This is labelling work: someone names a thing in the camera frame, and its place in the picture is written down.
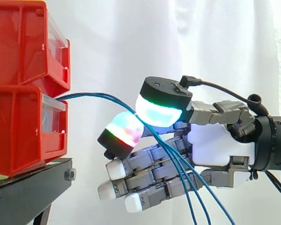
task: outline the metal bolt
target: metal bolt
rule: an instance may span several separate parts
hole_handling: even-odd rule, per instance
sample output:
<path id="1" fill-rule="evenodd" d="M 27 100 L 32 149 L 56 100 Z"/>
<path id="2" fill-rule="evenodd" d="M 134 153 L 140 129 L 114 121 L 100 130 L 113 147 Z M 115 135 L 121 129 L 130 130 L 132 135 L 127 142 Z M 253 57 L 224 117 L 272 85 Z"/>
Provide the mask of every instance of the metal bolt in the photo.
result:
<path id="1" fill-rule="evenodd" d="M 76 179 L 76 169 L 69 169 L 65 171 L 65 180 L 72 181 Z"/>

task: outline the red storage drawer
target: red storage drawer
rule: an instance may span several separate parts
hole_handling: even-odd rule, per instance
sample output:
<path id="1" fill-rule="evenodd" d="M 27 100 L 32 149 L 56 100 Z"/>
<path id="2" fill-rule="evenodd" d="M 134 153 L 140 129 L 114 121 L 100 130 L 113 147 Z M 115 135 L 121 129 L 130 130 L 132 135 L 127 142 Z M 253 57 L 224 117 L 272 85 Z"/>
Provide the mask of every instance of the red storage drawer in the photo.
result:
<path id="1" fill-rule="evenodd" d="M 0 86 L 0 174 L 13 177 L 67 153 L 67 103 L 33 86 Z"/>
<path id="2" fill-rule="evenodd" d="M 0 85 L 35 85 L 50 97 L 65 93 L 69 48 L 45 2 L 0 0 Z"/>

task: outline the white backdrop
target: white backdrop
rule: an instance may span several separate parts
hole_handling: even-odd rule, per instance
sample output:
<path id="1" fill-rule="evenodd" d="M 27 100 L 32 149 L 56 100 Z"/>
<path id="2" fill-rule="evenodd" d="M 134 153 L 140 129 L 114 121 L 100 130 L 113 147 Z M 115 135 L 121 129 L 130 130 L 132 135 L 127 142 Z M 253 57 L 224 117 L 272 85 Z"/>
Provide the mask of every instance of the white backdrop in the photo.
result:
<path id="1" fill-rule="evenodd" d="M 279 64 L 269 0 L 47 0 L 71 40 L 71 92 L 106 92 L 134 106 L 147 76 L 179 80 L 193 75 L 241 95 L 258 93 L 278 111 Z M 231 99 L 208 87 L 194 99 Z M 69 152 L 77 179 L 52 207 L 50 225 L 189 225 L 185 196 L 138 214 L 123 199 L 101 202 L 97 187 L 108 179 L 104 149 L 96 142 L 119 106 L 94 98 L 70 100 Z M 152 144 L 142 141 L 138 148 Z M 281 196 L 263 174 L 233 190 L 215 189 L 238 225 L 281 225 Z M 213 224 L 228 224 L 205 189 L 199 192 Z M 206 220 L 190 194 L 199 224 Z"/>

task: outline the transparent drawer front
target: transparent drawer front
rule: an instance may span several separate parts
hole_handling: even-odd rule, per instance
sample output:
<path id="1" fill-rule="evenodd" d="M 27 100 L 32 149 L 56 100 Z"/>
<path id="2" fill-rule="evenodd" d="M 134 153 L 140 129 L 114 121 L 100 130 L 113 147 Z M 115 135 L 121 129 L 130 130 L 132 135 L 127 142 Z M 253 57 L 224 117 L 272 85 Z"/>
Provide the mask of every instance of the transparent drawer front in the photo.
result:
<path id="1" fill-rule="evenodd" d="M 62 49 L 68 48 L 67 39 L 62 35 L 52 17 L 48 14 L 48 47 L 51 54 L 62 65 Z"/>
<path id="2" fill-rule="evenodd" d="M 60 112 L 66 110 L 65 104 L 43 95 L 42 130 L 46 133 L 60 132 Z"/>

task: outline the black shelf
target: black shelf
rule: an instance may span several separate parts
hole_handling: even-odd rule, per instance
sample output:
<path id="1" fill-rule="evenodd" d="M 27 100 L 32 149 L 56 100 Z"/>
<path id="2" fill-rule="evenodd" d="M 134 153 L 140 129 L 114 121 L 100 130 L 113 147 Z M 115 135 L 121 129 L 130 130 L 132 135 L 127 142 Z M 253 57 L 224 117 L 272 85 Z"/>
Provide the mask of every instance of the black shelf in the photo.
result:
<path id="1" fill-rule="evenodd" d="M 71 169 L 71 158 L 59 158 L 41 169 L 1 180 L 0 225 L 26 225 L 34 218 L 41 221 L 51 203 L 71 186 Z"/>

